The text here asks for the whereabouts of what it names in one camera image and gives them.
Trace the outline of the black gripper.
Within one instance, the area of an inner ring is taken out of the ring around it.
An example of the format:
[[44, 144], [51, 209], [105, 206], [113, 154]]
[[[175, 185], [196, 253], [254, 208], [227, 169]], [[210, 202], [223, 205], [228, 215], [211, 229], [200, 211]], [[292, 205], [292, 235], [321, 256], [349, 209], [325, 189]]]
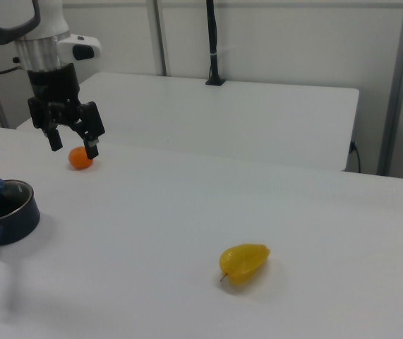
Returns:
[[87, 158], [95, 159], [99, 155], [98, 138], [105, 129], [96, 103], [79, 100], [75, 66], [27, 74], [33, 91], [28, 99], [32, 123], [48, 138], [52, 151], [63, 148], [58, 127], [67, 126], [83, 139]]

